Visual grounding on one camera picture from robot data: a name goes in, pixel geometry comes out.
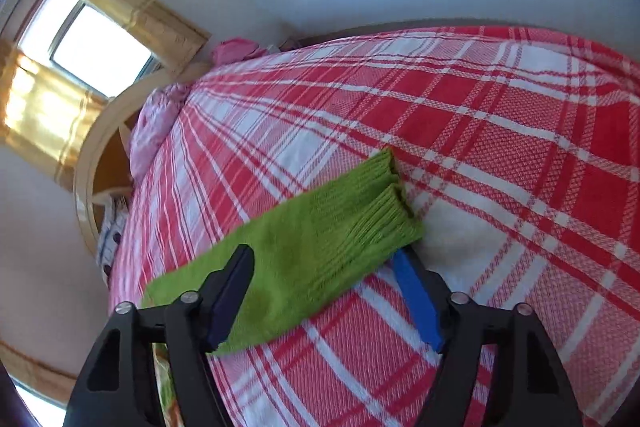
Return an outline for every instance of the bed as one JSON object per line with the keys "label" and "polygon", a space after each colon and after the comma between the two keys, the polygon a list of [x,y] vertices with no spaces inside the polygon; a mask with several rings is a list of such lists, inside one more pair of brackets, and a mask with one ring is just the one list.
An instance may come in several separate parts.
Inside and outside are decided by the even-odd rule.
{"label": "bed", "polygon": [[[639,105],[637,64],[528,28],[377,34],[215,68],[135,190],[110,307],[390,146],[422,262],[479,303],[532,304],[584,424],[605,425],[640,372]],[[248,427],[411,426],[437,363],[388,266],[283,337],[210,359]],[[487,349],[468,426],[491,366]]]}

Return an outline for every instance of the screw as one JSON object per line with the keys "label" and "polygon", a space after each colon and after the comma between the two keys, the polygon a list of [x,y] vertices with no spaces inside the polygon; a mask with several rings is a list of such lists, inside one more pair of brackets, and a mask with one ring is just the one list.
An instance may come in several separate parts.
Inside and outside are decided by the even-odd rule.
{"label": "screw", "polygon": [[185,304],[193,304],[200,298],[198,292],[188,291],[180,295],[180,300]]}
{"label": "screw", "polygon": [[530,315],[533,313],[533,308],[531,306],[529,306],[526,302],[521,302],[520,304],[516,305],[516,311],[520,314],[520,315]]}
{"label": "screw", "polygon": [[118,315],[126,315],[133,309],[133,303],[129,301],[121,302],[116,306],[116,313]]}
{"label": "screw", "polygon": [[469,302],[469,295],[464,292],[453,292],[450,299],[454,304],[466,304]]}

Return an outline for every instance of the checkered bed cover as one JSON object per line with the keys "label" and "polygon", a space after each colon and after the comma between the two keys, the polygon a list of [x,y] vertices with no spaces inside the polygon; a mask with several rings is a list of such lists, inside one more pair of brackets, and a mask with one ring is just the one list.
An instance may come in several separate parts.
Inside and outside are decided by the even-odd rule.
{"label": "checkered bed cover", "polygon": [[[110,306],[391,146],[426,266],[479,303],[532,304],[585,425],[604,425],[640,373],[639,78],[600,44],[507,27],[341,39],[216,68],[136,190]],[[248,427],[411,426],[437,363],[388,266],[282,338],[211,360]],[[468,426],[491,365],[487,349]]]}

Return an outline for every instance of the red and white plaid blanket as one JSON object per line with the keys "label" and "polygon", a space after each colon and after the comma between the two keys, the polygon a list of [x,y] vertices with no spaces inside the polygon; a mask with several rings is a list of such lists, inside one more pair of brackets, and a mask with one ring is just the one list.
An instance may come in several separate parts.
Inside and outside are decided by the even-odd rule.
{"label": "red and white plaid blanket", "polygon": [[[216,68],[136,190],[110,305],[391,146],[427,267],[479,303],[532,304],[585,424],[604,425],[640,373],[639,105],[637,64],[524,28],[379,34]],[[411,426],[437,363],[386,266],[284,337],[211,361],[248,427]],[[481,365],[467,425],[490,351]]]}

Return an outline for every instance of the pink cloth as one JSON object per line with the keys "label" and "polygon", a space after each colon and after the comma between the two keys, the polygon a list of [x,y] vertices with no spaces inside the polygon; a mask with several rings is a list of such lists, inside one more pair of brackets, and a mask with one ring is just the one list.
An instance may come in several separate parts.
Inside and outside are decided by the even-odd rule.
{"label": "pink cloth", "polygon": [[129,141],[129,163],[134,185],[140,185],[158,150],[171,132],[191,84],[172,84],[155,89],[140,110]]}
{"label": "pink cloth", "polygon": [[258,42],[241,39],[240,37],[230,41],[220,42],[211,52],[211,61],[215,66],[233,64],[243,60],[264,57],[269,52],[266,48],[261,48]]}

